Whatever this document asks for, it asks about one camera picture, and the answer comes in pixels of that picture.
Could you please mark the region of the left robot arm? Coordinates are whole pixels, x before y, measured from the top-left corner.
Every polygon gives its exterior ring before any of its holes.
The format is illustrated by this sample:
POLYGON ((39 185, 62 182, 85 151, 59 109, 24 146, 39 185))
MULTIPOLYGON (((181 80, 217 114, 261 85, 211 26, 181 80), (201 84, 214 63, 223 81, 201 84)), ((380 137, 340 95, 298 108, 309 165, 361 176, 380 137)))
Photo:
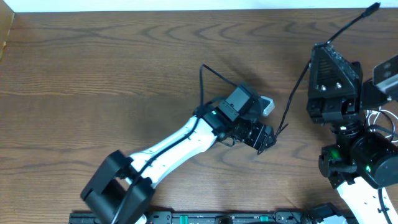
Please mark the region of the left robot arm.
POLYGON ((101 223, 147 223, 156 187, 177 167, 216 142, 231 138, 258 153, 275 144, 261 117, 275 108, 271 98, 240 84, 227 97, 202 101, 178 131, 154 146, 125 156, 117 150, 98 167, 80 197, 101 223))

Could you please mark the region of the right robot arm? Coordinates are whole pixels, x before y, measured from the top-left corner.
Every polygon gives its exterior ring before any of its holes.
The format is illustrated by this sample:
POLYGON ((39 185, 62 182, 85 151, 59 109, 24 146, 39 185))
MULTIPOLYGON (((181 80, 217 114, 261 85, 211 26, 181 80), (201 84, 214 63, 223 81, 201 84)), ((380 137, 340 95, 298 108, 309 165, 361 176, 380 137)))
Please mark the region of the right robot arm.
POLYGON ((363 80, 359 62, 349 62, 326 43, 313 47, 307 111, 314 123, 329 124, 336 143, 322 148, 318 167, 358 223, 397 223, 386 187, 397 183, 397 137, 366 124, 365 112, 397 99, 397 57, 380 63, 363 80))

